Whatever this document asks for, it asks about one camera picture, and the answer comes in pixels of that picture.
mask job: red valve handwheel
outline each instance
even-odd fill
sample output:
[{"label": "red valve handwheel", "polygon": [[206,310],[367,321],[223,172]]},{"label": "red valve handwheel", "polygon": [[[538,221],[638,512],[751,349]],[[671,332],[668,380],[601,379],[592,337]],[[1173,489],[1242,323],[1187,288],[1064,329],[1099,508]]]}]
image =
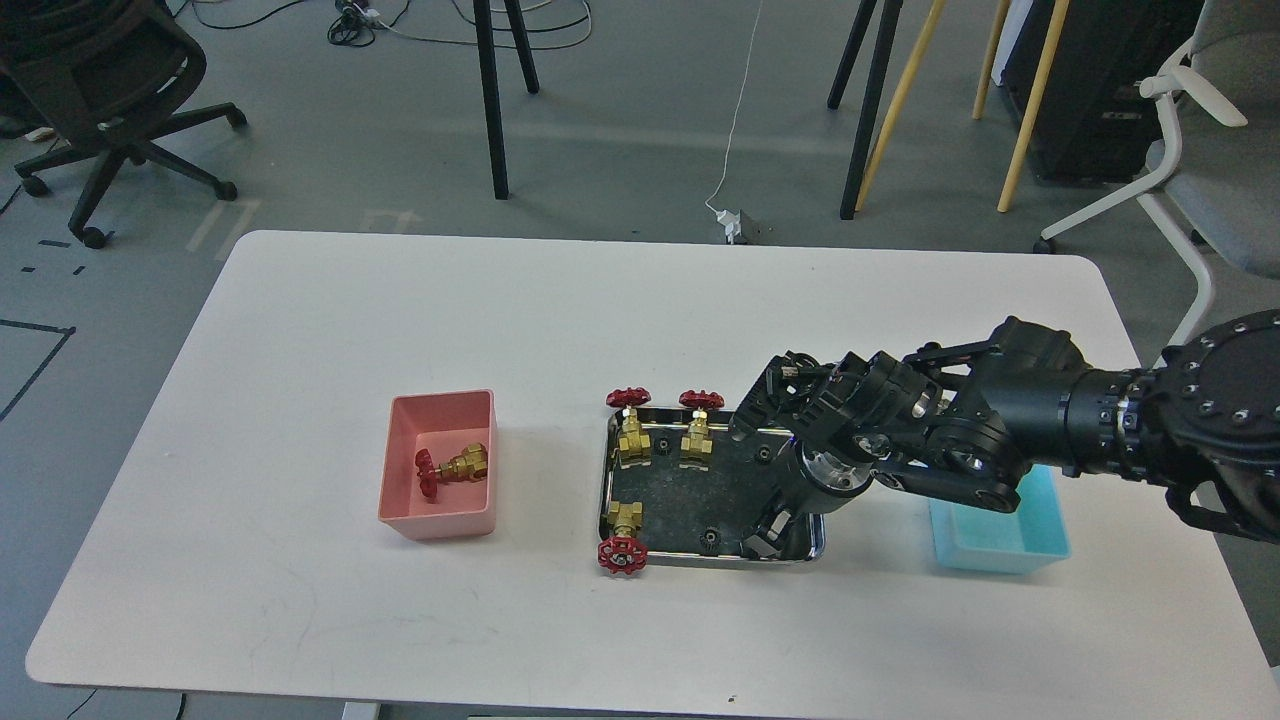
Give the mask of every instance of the red valve handwheel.
[{"label": "red valve handwheel", "polygon": [[431,452],[425,447],[417,451],[413,456],[413,464],[417,465],[419,489],[426,496],[428,502],[435,502],[435,495],[439,492],[440,475],[435,470],[435,462],[431,461]]},{"label": "red valve handwheel", "polygon": [[652,396],[649,391],[643,387],[628,387],[627,389],[616,389],[604,398],[604,404],[609,407],[635,407],[636,405],[644,405],[649,402]]},{"label": "red valve handwheel", "polygon": [[600,543],[599,560],[600,568],[609,573],[630,575],[649,561],[649,548],[636,538],[613,536]]},{"label": "red valve handwheel", "polygon": [[724,398],[718,392],[686,389],[680,393],[680,404],[698,410],[718,410],[724,407]]}]

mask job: white chair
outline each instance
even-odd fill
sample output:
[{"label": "white chair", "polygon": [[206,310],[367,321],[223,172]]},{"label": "white chair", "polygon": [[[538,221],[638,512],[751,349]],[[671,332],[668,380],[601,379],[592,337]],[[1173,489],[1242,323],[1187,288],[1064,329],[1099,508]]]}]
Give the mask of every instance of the white chair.
[{"label": "white chair", "polygon": [[1196,275],[1169,340],[1181,345],[1213,301],[1213,275],[1161,195],[1226,263],[1280,278],[1280,3],[1207,0],[1196,33],[1140,92],[1164,135],[1147,152],[1151,172],[1044,228],[1036,251],[1055,252],[1061,233],[1137,199]]}]

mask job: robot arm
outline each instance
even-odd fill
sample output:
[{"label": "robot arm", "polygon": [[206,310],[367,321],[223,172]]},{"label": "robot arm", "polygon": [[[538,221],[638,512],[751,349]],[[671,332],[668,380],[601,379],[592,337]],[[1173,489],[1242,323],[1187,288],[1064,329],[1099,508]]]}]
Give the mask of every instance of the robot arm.
[{"label": "robot arm", "polygon": [[[1018,318],[983,342],[931,343],[901,361],[776,356],[732,419],[736,439],[771,424],[794,437],[760,538],[774,544],[790,518],[836,510],[873,480],[1012,512],[1039,462],[1165,487],[1188,525],[1280,543],[1280,310],[1164,357],[1156,370],[1100,370],[1069,333]],[[1206,482],[1225,512],[1192,502]]]}]

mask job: electrical outlet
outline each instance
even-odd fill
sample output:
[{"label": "electrical outlet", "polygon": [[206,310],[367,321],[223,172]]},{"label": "electrical outlet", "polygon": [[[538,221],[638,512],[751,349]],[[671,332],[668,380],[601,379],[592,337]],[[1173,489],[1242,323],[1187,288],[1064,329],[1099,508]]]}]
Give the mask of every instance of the electrical outlet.
[{"label": "electrical outlet", "polygon": [[719,210],[716,222],[721,224],[716,237],[726,245],[750,245],[763,236],[760,223],[742,210]]}]

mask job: black office chair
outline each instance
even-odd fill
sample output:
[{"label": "black office chair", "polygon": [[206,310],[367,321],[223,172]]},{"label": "black office chair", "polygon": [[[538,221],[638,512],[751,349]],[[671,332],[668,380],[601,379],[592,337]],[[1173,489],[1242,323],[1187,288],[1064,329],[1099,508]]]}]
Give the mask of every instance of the black office chair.
[{"label": "black office chair", "polygon": [[28,195],[49,193],[40,170],[96,158],[67,224],[86,247],[108,234],[86,227],[125,159],[151,160],[234,200],[236,184],[154,141],[218,118],[233,128],[244,113],[224,102],[175,113],[205,74],[205,53],[154,0],[0,0],[0,72],[18,85],[70,146],[18,163]]}]

